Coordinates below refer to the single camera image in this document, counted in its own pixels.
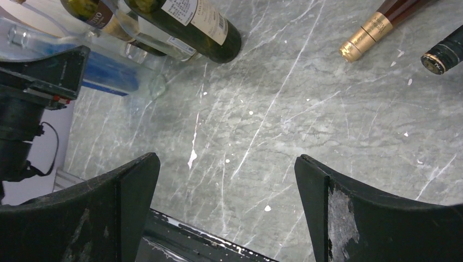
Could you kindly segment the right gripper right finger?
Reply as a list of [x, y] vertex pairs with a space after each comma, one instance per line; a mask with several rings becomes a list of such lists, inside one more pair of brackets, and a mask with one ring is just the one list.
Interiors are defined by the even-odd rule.
[[403, 198], [308, 155], [295, 177], [317, 261], [462, 261], [462, 205]]

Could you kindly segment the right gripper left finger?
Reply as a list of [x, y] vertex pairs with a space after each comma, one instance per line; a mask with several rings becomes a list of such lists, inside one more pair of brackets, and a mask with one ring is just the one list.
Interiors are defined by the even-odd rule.
[[1, 261], [134, 261], [160, 167], [147, 153], [66, 189], [1, 206]]

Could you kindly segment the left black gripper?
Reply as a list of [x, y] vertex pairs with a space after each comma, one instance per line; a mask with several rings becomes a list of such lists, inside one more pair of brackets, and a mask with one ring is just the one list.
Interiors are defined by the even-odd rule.
[[3, 60], [1, 97], [65, 109], [78, 97], [89, 56], [90, 49], [81, 45], [38, 59]]

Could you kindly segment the clear blue label bottle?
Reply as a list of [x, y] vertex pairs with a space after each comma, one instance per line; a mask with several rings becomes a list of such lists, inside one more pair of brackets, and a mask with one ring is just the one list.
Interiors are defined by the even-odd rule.
[[80, 45], [91, 52], [84, 70], [82, 86], [118, 96], [139, 95], [155, 100], [167, 86], [165, 78], [154, 70], [91, 42], [90, 37], [64, 37], [1, 18], [1, 59], [25, 61], [70, 50]]

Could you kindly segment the dark primitivo wine bottle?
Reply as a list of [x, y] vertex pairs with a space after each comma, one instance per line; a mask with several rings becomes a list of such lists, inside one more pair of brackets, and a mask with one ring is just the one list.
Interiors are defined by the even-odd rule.
[[102, 1], [68, 0], [61, 1], [61, 4], [71, 16], [92, 26], [93, 28], [102, 30], [107, 34], [141, 48], [152, 55], [166, 56], [165, 53], [135, 40], [126, 33], [126, 31], [121, 27], [116, 16]]

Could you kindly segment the dark green wine bottle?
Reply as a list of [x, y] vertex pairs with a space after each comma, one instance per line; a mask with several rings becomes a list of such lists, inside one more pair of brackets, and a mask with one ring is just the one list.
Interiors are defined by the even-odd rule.
[[125, 1], [137, 15], [216, 63], [235, 59], [241, 34], [210, 1]]

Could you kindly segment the dark bottle black cap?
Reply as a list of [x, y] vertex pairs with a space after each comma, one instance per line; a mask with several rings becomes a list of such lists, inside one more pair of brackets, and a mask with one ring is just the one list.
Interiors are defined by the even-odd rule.
[[462, 62], [462, 26], [424, 53], [420, 60], [427, 70], [437, 75]]

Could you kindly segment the slim amber gold-capped bottle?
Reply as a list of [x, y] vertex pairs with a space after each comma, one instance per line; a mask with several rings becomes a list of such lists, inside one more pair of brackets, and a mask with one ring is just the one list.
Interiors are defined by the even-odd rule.
[[366, 51], [401, 22], [410, 18], [431, 0], [386, 0], [339, 48], [348, 62], [357, 61]]

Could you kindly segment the clear bottle black cap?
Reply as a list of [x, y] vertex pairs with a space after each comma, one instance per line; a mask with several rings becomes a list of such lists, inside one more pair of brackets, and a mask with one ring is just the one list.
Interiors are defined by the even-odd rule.
[[115, 15], [122, 29], [136, 41], [184, 62], [199, 55], [196, 49], [138, 16], [124, 1], [103, 3]]

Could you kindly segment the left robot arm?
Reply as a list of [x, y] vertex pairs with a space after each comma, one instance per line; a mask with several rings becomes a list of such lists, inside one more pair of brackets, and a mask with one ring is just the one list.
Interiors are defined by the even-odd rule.
[[90, 52], [81, 45], [43, 58], [1, 60], [1, 182], [51, 174], [27, 157], [34, 138], [44, 134], [44, 111], [77, 99]]

